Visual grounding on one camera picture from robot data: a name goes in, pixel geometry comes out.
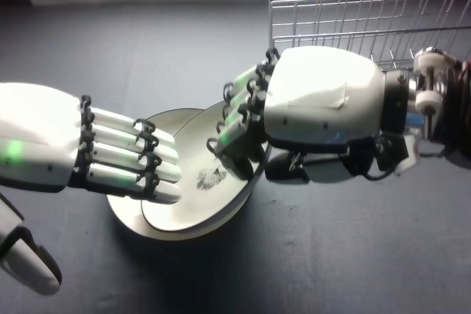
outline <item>stack of plates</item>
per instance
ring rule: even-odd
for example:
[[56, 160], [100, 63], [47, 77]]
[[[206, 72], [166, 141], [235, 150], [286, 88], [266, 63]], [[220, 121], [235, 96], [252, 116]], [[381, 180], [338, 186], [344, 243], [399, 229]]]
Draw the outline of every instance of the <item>stack of plates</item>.
[[[206, 148], [216, 137], [224, 102], [206, 110], [185, 108], [154, 115], [158, 129], [173, 134], [180, 155], [182, 198], [173, 205], [108, 195], [116, 217], [133, 232], [159, 240], [186, 240], [205, 235], [229, 221], [244, 205], [266, 164], [252, 163], [250, 181], [241, 181]], [[263, 145], [266, 159], [268, 144]]]

